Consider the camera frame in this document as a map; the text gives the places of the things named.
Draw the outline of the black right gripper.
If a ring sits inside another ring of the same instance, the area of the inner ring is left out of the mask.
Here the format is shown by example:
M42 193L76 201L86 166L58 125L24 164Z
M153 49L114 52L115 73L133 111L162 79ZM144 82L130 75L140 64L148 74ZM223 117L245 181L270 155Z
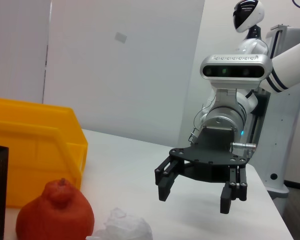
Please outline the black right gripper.
M184 177L225 183L220 196L220 213L228 214L232 201L247 200L247 159L232 153L235 133L231 129L204 128L189 147L174 148L154 170L158 198L165 202L175 179Z

